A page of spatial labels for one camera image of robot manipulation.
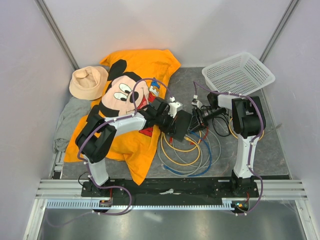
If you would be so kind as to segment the black network switch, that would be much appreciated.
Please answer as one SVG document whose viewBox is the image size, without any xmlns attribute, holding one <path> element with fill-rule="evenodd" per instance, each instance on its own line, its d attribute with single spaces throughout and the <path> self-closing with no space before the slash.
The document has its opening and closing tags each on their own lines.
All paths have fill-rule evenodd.
<svg viewBox="0 0 320 240">
<path fill-rule="evenodd" d="M 179 142 L 182 142 L 188 131 L 191 120 L 191 113 L 188 113 L 184 110 L 178 111 L 174 119 L 174 133 L 172 135 L 172 138 Z"/>
</svg>

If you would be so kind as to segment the white plastic basket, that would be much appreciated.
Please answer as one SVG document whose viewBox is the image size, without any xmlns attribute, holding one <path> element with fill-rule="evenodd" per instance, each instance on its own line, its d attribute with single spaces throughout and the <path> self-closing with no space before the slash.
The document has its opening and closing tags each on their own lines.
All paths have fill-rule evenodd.
<svg viewBox="0 0 320 240">
<path fill-rule="evenodd" d="M 276 79 L 255 56 L 242 52 L 206 66 L 201 71 L 213 91 L 250 95 Z"/>
</svg>

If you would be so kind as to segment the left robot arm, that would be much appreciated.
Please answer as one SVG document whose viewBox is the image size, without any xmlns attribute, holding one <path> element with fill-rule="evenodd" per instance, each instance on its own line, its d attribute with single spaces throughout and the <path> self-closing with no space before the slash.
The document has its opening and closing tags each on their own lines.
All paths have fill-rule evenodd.
<svg viewBox="0 0 320 240">
<path fill-rule="evenodd" d="M 89 114 L 75 143 L 79 149 L 77 157 L 87 164 L 89 178 L 93 182 L 92 191 L 99 197 L 106 196 L 110 191 L 107 182 L 109 175 L 103 164 L 115 137 L 154 125 L 166 132 L 174 127 L 174 121 L 182 109 L 182 103 L 174 97 L 170 98 L 170 102 L 156 97 L 152 103 L 136 108 L 133 113 L 124 116 L 102 117 L 98 113 Z"/>
</svg>

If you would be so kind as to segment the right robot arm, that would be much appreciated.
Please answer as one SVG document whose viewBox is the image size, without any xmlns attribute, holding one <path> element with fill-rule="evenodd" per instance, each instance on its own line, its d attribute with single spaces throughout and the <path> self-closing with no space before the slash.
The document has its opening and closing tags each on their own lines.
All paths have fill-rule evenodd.
<svg viewBox="0 0 320 240">
<path fill-rule="evenodd" d="M 192 101 L 192 119 L 189 131 L 198 132 L 208 126 L 210 120 L 231 111 L 233 132 L 238 139 L 237 157 L 233 174 L 238 179 L 249 179 L 253 174 L 254 156 L 257 143 L 264 133 L 266 119 L 258 96 L 238 94 L 207 95 L 208 106 L 200 106 L 197 99 Z"/>
</svg>

